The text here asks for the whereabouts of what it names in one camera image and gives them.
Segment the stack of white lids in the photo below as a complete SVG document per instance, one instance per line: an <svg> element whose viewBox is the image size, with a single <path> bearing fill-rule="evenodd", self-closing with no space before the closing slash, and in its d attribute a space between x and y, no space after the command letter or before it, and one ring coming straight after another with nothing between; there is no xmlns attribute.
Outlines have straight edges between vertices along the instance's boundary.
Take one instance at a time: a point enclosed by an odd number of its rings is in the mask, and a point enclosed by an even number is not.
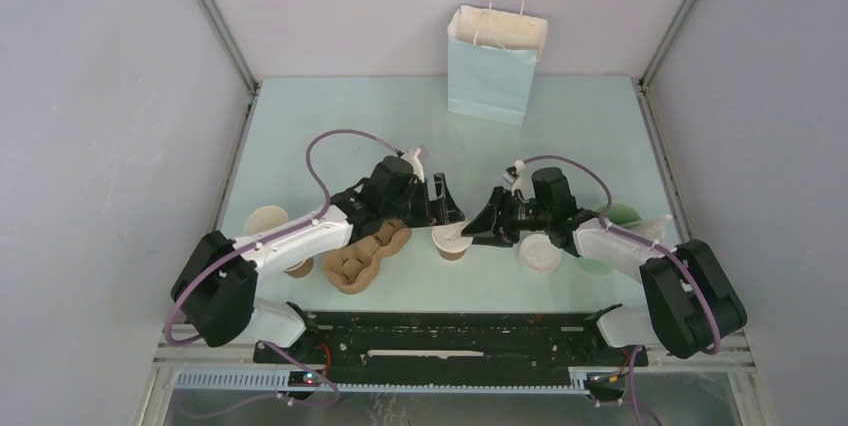
<svg viewBox="0 0 848 426"><path fill-rule="evenodd" d="M547 235L527 235L518 246L518 263L528 271L550 274L561 264L562 250L553 245Z"/></svg>

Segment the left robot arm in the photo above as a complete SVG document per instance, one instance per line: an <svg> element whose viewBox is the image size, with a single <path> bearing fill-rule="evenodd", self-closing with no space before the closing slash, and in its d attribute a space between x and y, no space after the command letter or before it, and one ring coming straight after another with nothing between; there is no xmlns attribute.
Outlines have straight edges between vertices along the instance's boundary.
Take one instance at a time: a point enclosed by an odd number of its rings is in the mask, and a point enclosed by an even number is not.
<svg viewBox="0 0 848 426"><path fill-rule="evenodd" d="M219 230L204 235L171 297L195 328L195 337L210 347L250 339L272 343L290 361L304 362L315 352L316 336L296 305L258 296L263 280L371 236L388 220L426 228L464 218L444 174L427 180L419 160L387 156L369 176L332 195L309 216L236 239Z"/></svg>

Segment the stack of paper cups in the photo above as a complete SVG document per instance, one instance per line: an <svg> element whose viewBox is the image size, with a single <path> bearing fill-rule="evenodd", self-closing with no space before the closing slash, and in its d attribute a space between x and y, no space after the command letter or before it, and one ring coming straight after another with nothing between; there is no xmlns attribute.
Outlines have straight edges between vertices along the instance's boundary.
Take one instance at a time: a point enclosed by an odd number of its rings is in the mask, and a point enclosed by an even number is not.
<svg viewBox="0 0 848 426"><path fill-rule="evenodd" d="M284 225L290 221L288 213L279 206L268 205L255 210L246 220L243 228L244 235L255 235L269 229ZM309 258L295 266L284 270L288 276L299 279L307 276L314 267L314 260Z"/></svg>

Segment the brown paper coffee cup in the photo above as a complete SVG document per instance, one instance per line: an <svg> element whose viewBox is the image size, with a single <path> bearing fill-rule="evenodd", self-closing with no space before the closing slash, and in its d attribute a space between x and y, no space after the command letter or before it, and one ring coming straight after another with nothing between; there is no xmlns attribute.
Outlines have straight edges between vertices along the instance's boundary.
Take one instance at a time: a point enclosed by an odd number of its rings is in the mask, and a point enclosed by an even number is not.
<svg viewBox="0 0 848 426"><path fill-rule="evenodd" d="M471 244L437 246L438 254L446 261L457 261L465 256Z"/></svg>

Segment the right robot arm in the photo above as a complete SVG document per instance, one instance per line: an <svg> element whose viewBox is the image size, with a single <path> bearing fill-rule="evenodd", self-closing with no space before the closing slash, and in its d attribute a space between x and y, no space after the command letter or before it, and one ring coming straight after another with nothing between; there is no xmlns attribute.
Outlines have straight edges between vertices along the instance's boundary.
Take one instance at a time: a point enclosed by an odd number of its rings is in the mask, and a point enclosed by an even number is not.
<svg viewBox="0 0 848 426"><path fill-rule="evenodd" d="M558 167L532 173L531 196L520 188L523 177L515 168L507 174L512 186L493 189L463 236L480 245L509 247L522 234L539 233L551 246L602 262L643 289L644 305L611 306L594 315L594 329L581 338L591 362L606 364L624 346L650 344L681 359L713 354L723 338L747 324L747 311L706 242L667 246L580 207Z"/></svg>

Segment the white coffee cup lid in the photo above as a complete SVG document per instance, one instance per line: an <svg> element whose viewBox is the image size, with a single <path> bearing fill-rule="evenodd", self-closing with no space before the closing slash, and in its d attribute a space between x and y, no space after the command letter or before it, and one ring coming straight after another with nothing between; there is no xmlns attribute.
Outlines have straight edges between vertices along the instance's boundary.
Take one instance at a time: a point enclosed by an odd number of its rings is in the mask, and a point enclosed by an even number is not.
<svg viewBox="0 0 848 426"><path fill-rule="evenodd" d="M461 221L443 226L434 226L431 229L431 239L436 248L438 245L450 246L459 244L473 244L471 237L463 235L463 229L468 225L467 221Z"/></svg>

